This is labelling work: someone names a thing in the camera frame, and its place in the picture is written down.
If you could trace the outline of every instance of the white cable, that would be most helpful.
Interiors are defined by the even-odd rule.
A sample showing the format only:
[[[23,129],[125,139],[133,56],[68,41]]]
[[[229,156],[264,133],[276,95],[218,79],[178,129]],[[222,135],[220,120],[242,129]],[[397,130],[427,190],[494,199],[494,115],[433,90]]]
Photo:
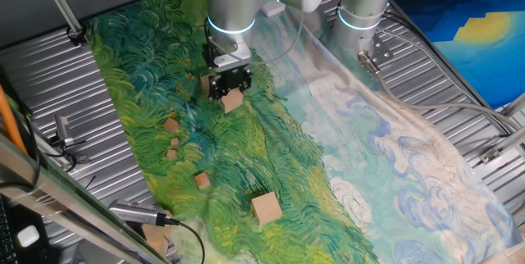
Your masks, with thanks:
[[[286,54],[288,54],[288,52],[290,52],[295,47],[295,44],[299,40],[299,38],[301,36],[301,31],[303,30],[303,22],[304,22],[304,1],[301,0],[301,21],[300,21],[300,24],[299,24],[299,28],[297,29],[297,36],[295,37],[295,39],[292,42],[292,44],[290,45],[290,47],[284,53],[282,53],[279,57],[276,57],[276,58],[273,58],[273,59],[270,59],[270,60],[266,60],[266,61],[254,62],[254,61],[250,61],[249,59],[245,60],[245,59],[239,58],[236,55],[233,55],[231,52],[228,52],[225,48],[223,48],[221,45],[219,45],[217,42],[215,42],[212,38],[208,38],[208,39],[209,39],[210,43],[212,43],[216,48],[221,50],[221,52],[225,53],[225,55],[229,55],[229,56],[233,57],[234,59],[236,59],[237,61],[246,62],[247,64],[259,66],[259,65],[263,65],[263,64],[273,63],[275,61],[278,61],[278,60],[282,59],[284,56],[286,56]]]
[[[403,101],[399,100],[392,93],[392,91],[390,91],[390,88],[388,88],[388,86],[385,83],[385,80],[383,79],[383,77],[381,76],[380,73],[376,74],[376,77],[377,77],[377,80],[379,80],[379,83],[381,83],[381,86],[383,86],[385,91],[390,96],[392,96],[394,99],[396,99],[396,100],[406,104],[408,107],[412,108],[413,110],[445,109],[445,108],[451,108],[451,107],[470,108],[470,109],[474,109],[474,110],[477,110],[477,111],[480,111],[480,112],[488,113],[491,116],[497,118],[498,120],[509,124],[513,129],[515,129],[517,131],[521,129],[521,127],[519,125],[517,125],[515,122],[510,120],[507,116],[504,116],[504,115],[500,114],[499,112],[495,112],[492,109],[489,109],[489,108],[486,108],[486,107],[483,107],[483,106],[479,106],[477,104],[471,104],[471,103],[442,103],[442,104],[436,104],[436,105],[413,105],[413,104],[408,104],[406,102],[403,102]]]

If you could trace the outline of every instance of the wooden block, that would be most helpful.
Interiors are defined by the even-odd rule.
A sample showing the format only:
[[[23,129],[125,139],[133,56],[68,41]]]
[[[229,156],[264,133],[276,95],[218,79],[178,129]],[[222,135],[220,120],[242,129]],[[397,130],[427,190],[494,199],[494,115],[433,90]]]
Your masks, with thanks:
[[[509,264],[509,261],[503,252],[499,252],[483,260],[481,264]]]
[[[221,98],[221,108],[224,113],[231,112],[243,104],[243,94],[239,88],[232,89],[226,96]]]
[[[282,216],[281,206],[274,192],[252,199],[252,205],[255,215],[259,219],[259,225],[268,224],[280,219]]]
[[[519,249],[507,258],[510,264],[525,264],[525,248]]]
[[[177,159],[177,151],[173,150],[173,149],[170,149],[170,150],[167,151],[166,156],[169,159]]]
[[[170,140],[170,146],[172,146],[174,148],[178,148],[179,147],[179,139],[178,138],[174,138],[174,139]]]
[[[519,251],[519,250],[521,250],[523,248],[525,248],[525,241],[522,241],[520,244],[516,244],[512,248],[506,248],[505,250],[503,250],[503,254],[505,254],[505,256],[509,257],[512,254],[516,253],[517,251]]]
[[[173,119],[167,119],[164,123],[164,129],[174,134],[179,129],[179,123]]]
[[[203,91],[206,92],[206,96],[210,93],[210,76],[215,76],[215,73],[203,75],[200,77],[200,84]]]
[[[196,175],[195,182],[197,182],[197,185],[200,189],[205,189],[210,185],[210,179],[208,179],[208,175],[206,175],[206,173]]]
[[[166,227],[156,226],[150,224],[142,225],[142,230],[146,235],[146,241],[159,253],[166,255],[168,242],[164,237],[166,233]]]

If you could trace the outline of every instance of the wooden cube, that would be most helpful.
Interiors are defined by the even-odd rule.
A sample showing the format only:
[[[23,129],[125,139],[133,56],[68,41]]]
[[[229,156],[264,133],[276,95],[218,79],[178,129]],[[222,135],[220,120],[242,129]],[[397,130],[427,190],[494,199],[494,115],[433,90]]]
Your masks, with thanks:
[[[172,146],[173,148],[178,148],[179,147],[179,139],[178,138],[174,138],[174,139],[170,140],[170,146]]]
[[[231,112],[243,104],[243,94],[239,88],[232,89],[226,96],[221,98],[221,108],[224,113]]]
[[[167,119],[164,123],[164,129],[174,134],[179,129],[179,123],[173,119]]]
[[[210,93],[210,77],[215,76],[215,73],[203,75],[200,77],[200,84],[203,91],[206,92],[206,96]]]
[[[150,224],[142,225],[142,230],[146,235],[146,241],[149,245],[155,248],[159,253],[166,255],[168,240],[166,239],[166,233],[169,229],[164,226],[156,226]]]
[[[210,179],[206,173],[201,173],[195,176],[195,182],[200,189],[205,189],[210,185]]]
[[[169,159],[177,159],[177,151],[173,150],[173,149],[170,149],[170,150],[167,151],[166,156]]]
[[[268,224],[280,219],[282,216],[281,206],[274,192],[252,199],[252,205],[255,215],[259,219],[259,225]]]

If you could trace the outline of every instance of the yellow shape on blue fabric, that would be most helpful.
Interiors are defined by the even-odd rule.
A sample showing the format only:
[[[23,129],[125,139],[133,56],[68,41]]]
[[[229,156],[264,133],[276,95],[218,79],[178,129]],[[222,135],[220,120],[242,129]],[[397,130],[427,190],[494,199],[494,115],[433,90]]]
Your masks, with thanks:
[[[487,13],[485,18],[470,18],[459,28],[454,40],[465,43],[495,43],[509,32],[511,18],[508,12]]]

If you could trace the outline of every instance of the painted fabric mat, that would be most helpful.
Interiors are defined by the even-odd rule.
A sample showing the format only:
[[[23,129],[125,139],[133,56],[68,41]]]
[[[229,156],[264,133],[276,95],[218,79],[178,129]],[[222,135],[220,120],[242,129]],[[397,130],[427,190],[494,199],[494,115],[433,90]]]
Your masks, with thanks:
[[[201,234],[206,263],[477,263],[521,241],[436,128],[308,34],[283,61],[253,68],[244,104],[222,113],[199,87],[205,3],[143,0],[94,18],[88,33],[149,188]],[[296,35],[287,15],[255,28],[266,59]],[[200,172],[212,184],[203,190]],[[271,191],[283,217],[259,226],[250,200]],[[172,239],[183,263],[200,261],[192,234],[174,228]]]

